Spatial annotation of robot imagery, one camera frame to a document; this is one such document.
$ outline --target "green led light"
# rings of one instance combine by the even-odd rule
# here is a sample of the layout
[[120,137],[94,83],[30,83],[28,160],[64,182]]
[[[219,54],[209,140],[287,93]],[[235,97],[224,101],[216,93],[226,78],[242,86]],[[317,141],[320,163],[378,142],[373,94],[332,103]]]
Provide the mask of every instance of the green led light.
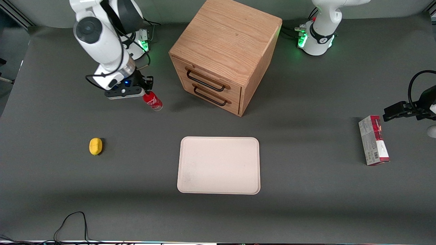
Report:
[[145,52],[148,52],[148,41],[138,40],[138,43],[144,48]]
[[304,47],[304,45],[306,44],[306,40],[307,40],[307,34],[305,33],[303,36],[300,37],[300,39],[298,40],[298,46],[300,48]]
[[329,48],[331,47],[331,44],[333,43],[333,39],[334,39],[334,35],[331,37],[330,44],[328,45]]

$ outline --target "black metal handle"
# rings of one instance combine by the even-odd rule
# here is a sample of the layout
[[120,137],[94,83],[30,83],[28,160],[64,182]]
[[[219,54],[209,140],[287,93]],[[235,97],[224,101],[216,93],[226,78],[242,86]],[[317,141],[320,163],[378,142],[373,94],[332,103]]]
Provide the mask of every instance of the black metal handle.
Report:
[[204,86],[206,86],[206,87],[208,87],[208,88],[210,88],[210,89],[213,89],[213,90],[215,90],[215,91],[217,91],[217,92],[222,92],[224,89],[225,89],[225,86],[223,85],[222,86],[222,88],[216,88],[216,87],[214,87],[214,86],[210,86],[209,84],[207,84],[207,83],[205,83],[205,82],[202,82],[202,81],[200,81],[200,80],[198,80],[198,79],[196,79],[196,78],[193,78],[193,77],[191,77],[189,74],[191,73],[191,70],[188,70],[188,72],[186,73],[186,76],[189,78],[189,79],[191,79],[191,80],[193,80],[193,81],[196,81],[196,82],[198,82],[199,84],[201,84],[201,85],[204,85]]
[[195,93],[196,95],[199,95],[199,96],[201,96],[201,97],[207,99],[208,101],[210,101],[210,102],[212,102],[212,103],[215,103],[215,104],[217,104],[217,105],[219,105],[219,106],[224,106],[225,104],[227,104],[227,100],[225,100],[223,103],[220,103],[220,102],[218,102],[218,101],[216,101],[216,100],[213,100],[213,99],[211,99],[211,98],[209,98],[209,97],[207,97],[207,96],[205,96],[205,95],[203,95],[203,94],[197,92],[197,88],[198,88],[197,86],[194,87],[194,93]]

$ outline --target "red can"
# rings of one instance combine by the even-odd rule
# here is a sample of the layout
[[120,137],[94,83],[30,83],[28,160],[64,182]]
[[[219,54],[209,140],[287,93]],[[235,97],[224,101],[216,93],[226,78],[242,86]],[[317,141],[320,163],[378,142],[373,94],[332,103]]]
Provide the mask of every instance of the red can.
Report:
[[162,101],[151,91],[148,94],[144,94],[142,99],[155,111],[160,111],[163,107]]

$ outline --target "red and white box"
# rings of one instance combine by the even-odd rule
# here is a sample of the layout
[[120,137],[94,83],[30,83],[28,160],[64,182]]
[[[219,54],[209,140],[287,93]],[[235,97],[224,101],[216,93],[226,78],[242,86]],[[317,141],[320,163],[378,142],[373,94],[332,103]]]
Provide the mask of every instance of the red and white box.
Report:
[[366,165],[376,166],[389,162],[388,151],[382,137],[380,116],[371,115],[359,122]]

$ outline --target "wooden cabinet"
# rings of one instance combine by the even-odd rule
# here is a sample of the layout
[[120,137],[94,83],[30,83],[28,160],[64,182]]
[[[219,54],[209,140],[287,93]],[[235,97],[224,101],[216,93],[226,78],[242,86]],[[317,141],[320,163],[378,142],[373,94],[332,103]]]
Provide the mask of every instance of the wooden cabinet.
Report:
[[207,0],[169,54],[183,88],[242,116],[276,46],[282,20],[232,0]]

